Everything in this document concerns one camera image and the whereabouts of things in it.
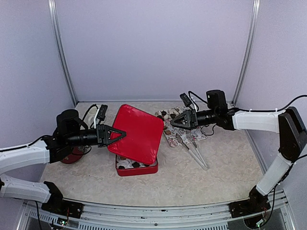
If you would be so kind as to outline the red chocolate box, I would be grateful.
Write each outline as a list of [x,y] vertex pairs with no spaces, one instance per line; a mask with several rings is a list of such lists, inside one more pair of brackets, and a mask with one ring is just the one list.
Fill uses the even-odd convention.
[[121,160],[119,157],[119,155],[116,155],[115,166],[118,175],[121,177],[155,174],[158,172],[158,160],[153,164],[138,162],[140,164],[139,168],[134,168],[132,164],[136,161],[127,158],[126,160]]

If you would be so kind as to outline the red box lid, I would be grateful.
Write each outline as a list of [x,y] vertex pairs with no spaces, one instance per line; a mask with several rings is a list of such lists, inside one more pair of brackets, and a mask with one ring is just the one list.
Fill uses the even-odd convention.
[[144,164],[156,161],[163,133],[162,119],[123,104],[113,122],[113,128],[126,132],[126,136],[110,144],[110,152]]

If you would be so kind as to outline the dark dome chocolate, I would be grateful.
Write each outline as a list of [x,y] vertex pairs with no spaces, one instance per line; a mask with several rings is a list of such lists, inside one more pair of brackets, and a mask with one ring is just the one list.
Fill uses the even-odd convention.
[[140,164],[139,164],[138,162],[134,162],[134,163],[132,164],[132,166],[133,166],[134,168],[139,168]]

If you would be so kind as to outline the metal serving tongs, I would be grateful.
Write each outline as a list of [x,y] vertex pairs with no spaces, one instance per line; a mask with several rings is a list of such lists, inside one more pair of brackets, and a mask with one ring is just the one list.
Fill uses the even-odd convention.
[[191,133],[186,132],[186,138],[192,143],[195,150],[192,150],[190,147],[187,146],[187,144],[184,142],[182,137],[179,134],[175,134],[176,139],[179,141],[179,143],[188,151],[188,153],[192,156],[192,158],[195,160],[195,162],[203,169],[208,170],[210,167],[199,151],[199,147],[196,144],[194,137]]

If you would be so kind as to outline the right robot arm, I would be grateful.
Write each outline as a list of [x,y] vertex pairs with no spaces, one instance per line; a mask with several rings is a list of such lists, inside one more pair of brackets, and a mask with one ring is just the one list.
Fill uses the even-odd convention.
[[204,125],[216,125],[228,131],[260,133],[279,138],[277,153],[260,181],[251,189],[248,198],[230,203],[233,215],[256,213],[270,209],[268,194],[281,183],[292,170],[307,144],[307,129],[295,107],[273,111],[240,110],[227,106],[210,107],[208,110],[186,110],[173,118],[170,124],[192,130]]

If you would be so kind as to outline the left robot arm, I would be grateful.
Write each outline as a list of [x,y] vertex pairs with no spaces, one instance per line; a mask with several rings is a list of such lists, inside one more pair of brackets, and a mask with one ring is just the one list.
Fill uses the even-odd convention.
[[6,172],[35,164],[52,164],[72,154],[75,147],[106,147],[121,140],[126,132],[108,125],[89,128],[75,109],[56,118],[53,135],[43,135],[32,143],[0,150],[0,196],[40,202],[49,212],[68,213],[70,208],[52,182],[35,183],[10,177]]

